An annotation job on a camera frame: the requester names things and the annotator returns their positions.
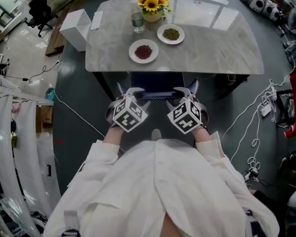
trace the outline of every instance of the water bottle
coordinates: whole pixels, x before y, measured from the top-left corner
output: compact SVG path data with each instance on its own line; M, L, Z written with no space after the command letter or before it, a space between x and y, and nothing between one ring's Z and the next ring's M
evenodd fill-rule
M131 0L130 3L131 19L134 26L134 32L137 34L142 33L145 30L143 10L138 5L137 0Z

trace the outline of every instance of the yellow flower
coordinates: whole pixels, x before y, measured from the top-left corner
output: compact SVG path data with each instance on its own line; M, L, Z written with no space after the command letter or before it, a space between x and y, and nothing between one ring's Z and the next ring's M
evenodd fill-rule
M169 2L166 0L158 0L158 4L163 6L169 6Z
M158 5L158 0L146 0L144 3L144 8L146 11L157 11L160 6Z
M138 0L138 5L144 5L145 2L146 0Z

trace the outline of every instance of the marble tabletop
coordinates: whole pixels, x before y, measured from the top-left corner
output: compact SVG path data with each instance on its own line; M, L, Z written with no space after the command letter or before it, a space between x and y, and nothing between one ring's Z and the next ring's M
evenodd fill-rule
M257 75L264 73L261 53L249 24L233 8L209 0L170 0L167 19L145 22L137 34L130 20L131 0L103 2L100 27L88 33L85 65L90 72L181 71L214 74ZM177 45L157 37L162 24L175 24L185 33ZM130 45L140 39L154 41L157 58L138 64L128 55Z

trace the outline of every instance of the gray floor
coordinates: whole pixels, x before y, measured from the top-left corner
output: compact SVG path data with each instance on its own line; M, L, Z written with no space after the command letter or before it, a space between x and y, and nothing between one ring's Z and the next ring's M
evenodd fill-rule
M107 0L87 0L84 9L91 16L104 1ZM282 82L292 69L284 54L281 39L271 27L272 22L248 9L239 0L228 1L230 1L229 5L237 8L250 24L262 53L265 74L250 76L247 83L240 85L222 100L215 97L213 75L184 74L186 84L195 77L200 78L201 84L197 97L208 108L210 114L209 131L218 131L220 134L223 134L234 119L269 85L269 79L273 79L275 83ZM110 100L94 76L85 70L84 57L84 52L77 52L69 43L66 45L58 73L56 93L105 134L109 125L104 115ZM110 73L109 75L105 74L105 77L116 95L116 81L122 81L125 84L129 81L127 73ZM236 151L238 142L250 122L256 106L251 107L222 139L223 150L229 157ZM54 108L54 152L59 162L56 164L57 175L61 193L63 193L85 160L91 144L102 137L57 100ZM150 108L148 120L135 131L124 135L122 148L127 150L138 142L149 139L154 128L159 128L165 138L179 138L192 144L191 135L180 134L169 123L166 118L167 112L168 110L162 102L154 102ZM251 142L255 138L257 124L257 118L255 118L232 162L240 172L248 170L247 159L255 152L255 149L251 148ZM277 128L271 122L270 115L261 120L257 160L261 162L260 178L284 189L287 184L277 177L277 168L281 159L296 149L296 139L286 139L283 132L283 129ZM266 188L259 183L254 183L253 188L260 189L273 198L284 199L285 197L285 192L274 187Z

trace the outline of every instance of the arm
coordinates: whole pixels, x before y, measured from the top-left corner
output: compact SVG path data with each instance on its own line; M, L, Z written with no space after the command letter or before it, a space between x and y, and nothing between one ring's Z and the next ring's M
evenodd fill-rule
M124 130L119 126L112 127L110 130L108 130L108 133L106 134L103 143L109 143L119 146L122 140L123 132Z
M103 142L98 140L92 144L82 171L73 178L49 217L43 237L60 237L66 230L65 210L77 211L80 225L88 221L87 208L101 187L103 178L118 159L122 134L120 127L113 127Z
M209 135L209 133L206 131L206 129L202 128L201 126L195 128L192 131L192 134L194 136L196 143L206 142L206 141L212 141L213 139ZM221 158L224 158L225 155L223 154L222 150L219 150L219 154Z
M242 175L223 154L218 133L209 136L203 128L197 128L192 133L197 150L225 181L241 207L252 211L253 217L258 220L267 236L277 236L279 226L275 216L264 204L250 194Z

